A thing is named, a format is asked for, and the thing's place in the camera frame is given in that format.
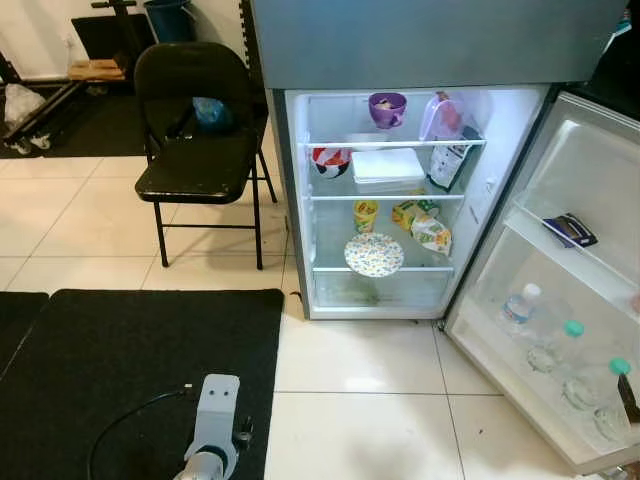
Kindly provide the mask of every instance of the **refrigerator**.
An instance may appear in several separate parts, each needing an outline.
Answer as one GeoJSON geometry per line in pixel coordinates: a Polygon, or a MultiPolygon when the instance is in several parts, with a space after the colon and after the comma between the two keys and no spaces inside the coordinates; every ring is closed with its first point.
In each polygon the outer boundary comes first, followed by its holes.
{"type": "Polygon", "coordinates": [[[509,297],[536,284],[584,326],[576,358],[615,351],[640,396],[640,313],[632,306],[640,292],[640,122],[566,88],[590,78],[625,3],[252,5],[305,316],[438,321],[583,474],[637,461],[640,436],[604,436],[593,410],[566,401],[566,372],[532,369],[531,343],[500,320],[509,297]],[[401,125],[374,123],[369,98],[380,92],[406,99],[401,125]],[[441,92],[459,102],[477,136],[422,139],[425,108],[441,92]],[[452,146],[469,149],[450,189],[425,180],[421,189],[363,193],[354,177],[353,152],[412,149],[430,172],[434,152],[452,146]],[[323,174],[314,164],[322,149],[351,152],[346,170],[323,174]],[[435,219],[450,230],[448,255],[394,221],[394,207],[420,200],[436,204],[435,219]],[[373,231],[403,251],[391,275],[358,274],[345,259],[362,201],[377,202],[373,231]],[[566,248],[545,223],[566,213],[597,243],[566,248]]]}

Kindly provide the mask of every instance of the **white wall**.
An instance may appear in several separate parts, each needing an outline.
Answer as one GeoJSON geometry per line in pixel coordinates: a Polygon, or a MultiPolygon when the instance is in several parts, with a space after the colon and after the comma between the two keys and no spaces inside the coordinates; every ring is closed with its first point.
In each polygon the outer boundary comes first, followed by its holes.
{"type": "MultiPolygon", "coordinates": [[[[113,12],[91,8],[91,0],[0,0],[0,3],[0,51],[25,79],[66,76],[67,45],[74,60],[86,58],[71,19],[113,12]]],[[[129,12],[143,12],[142,3],[138,0],[138,6],[129,8],[129,12]]],[[[197,18],[198,38],[224,43],[243,56],[237,0],[192,0],[191,9],[197,18]]]]}

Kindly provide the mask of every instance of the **black cable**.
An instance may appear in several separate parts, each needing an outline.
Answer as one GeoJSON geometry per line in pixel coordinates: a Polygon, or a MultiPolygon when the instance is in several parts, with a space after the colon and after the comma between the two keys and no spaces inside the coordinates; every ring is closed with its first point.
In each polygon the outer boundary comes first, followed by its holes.
{"type": "Polygon", "coordinates": [[[116,418],[111,423],[109,423],[109,425],[107,425],[96,437],[96,439],[93,441],[93,444],[91,445],[91,449],[89,450],[89,455],[87,455],[87,463],[86,463],[87,480],[93,480],[93,458],[95,457],[96,451],[98,450],[98,445],[100,445],[100,441],[107,435],[107,433],[109,433],[109,431],[112,428],[114,428],[123,420],[126,420],[127,418],[129,418],[131,415],[135,415],[140,410],[144,410],[148,406],[153,405],[154,403],[159,402],[160,400],[184,396],[189,392],[190,389],[191,389],[191,385],[185,385],[184,388],[180,390],[175,390],[173,392],[166,392],[166,393],[161,393],[160,395],[156,395],[155,397],[147,400],[142,405],[139,405],[136,408],[129,410],[128,412],[120,415],[118,418],[116,418]]]}

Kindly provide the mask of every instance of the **snack bag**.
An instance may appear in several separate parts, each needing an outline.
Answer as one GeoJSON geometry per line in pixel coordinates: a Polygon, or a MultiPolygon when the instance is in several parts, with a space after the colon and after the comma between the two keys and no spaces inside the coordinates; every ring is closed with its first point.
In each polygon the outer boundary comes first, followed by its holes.
{"type": "Polygon", "coordinates": [[[406,200],[393,207],[391,220],[404,231],[409,232],[416,217],[421,215],[435,217],[439,213],[440,208],[431,200],[406,200]]]}
{"type": "MultiPolygon", "coordinates": [[[[471,127],[464,127],[461,140],[479,140],[480,135],[471,127]]],[[[433,149],[427,172],[434,185],[451,190],[474,145],[444,145],[433,149]]]]}
{"type": "Polygon", "coordinates": [[[424,248],[449,256],[451,231],[428,215],[421,215],[411,223],[411,236],[424,248]]]}

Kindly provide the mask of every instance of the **paper plate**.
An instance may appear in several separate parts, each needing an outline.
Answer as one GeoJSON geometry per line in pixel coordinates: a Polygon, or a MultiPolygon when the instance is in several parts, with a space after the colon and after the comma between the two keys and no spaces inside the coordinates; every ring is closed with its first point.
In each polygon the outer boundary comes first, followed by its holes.
{"type": "Polygon", "coordinates": [[[354,272],[380,278],[395,273],[402,266],[404,252],[389,235],[361,233],[347,242],[344,259],[354,272]]]}

